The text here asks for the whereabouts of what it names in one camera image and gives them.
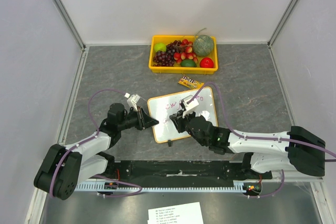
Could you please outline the yellow framed whiteboard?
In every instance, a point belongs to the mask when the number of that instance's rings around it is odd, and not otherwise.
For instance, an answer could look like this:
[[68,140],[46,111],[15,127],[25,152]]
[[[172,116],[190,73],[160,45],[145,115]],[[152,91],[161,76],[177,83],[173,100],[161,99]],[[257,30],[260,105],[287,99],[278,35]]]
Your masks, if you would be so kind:
[[[159,121],[153,127],[154,139],[157,143],[166,143],[171,140],[180,140],[189,137],[187,132],[179,133],[169,116],[177,113],[180,109],[180,102],[183,98],[193,96],[196,90],[171,93],[148,100],[149,114],[152,118]],[[199,106],[195,109],[196,116],[202,115],[207,121],[218,126],[213,90],[205,87],[196,97]]]

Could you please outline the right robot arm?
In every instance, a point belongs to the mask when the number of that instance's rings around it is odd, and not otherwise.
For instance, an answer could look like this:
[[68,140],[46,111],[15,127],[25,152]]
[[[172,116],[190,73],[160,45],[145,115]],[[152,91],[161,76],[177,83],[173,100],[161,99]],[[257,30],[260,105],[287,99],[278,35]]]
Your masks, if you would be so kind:
[[202,115],[170,115],[176,130],[186,132],[201,146],[216,154],[243,153],[241,174],[248,179],[272,170],[296,170],[302,174],[325,175],[325,141],[300,126],[278,133],[244,133],[214,126]]

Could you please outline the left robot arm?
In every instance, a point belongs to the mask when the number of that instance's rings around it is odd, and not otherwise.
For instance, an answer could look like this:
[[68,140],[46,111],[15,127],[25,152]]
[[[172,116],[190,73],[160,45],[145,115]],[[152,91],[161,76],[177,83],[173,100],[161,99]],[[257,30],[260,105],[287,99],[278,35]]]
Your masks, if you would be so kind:
[[68,199],[76,186],[96,175],[111,178],[115,165],[113,157],[104,151],[115,146],[124,130],[135,128],[139,131],[158,125],[141,107],[126,110],[121,103],[110,105],[107,117],[97,131],[88,138],[74,144],[52,145],[35,178],[34,186],[51,197]]

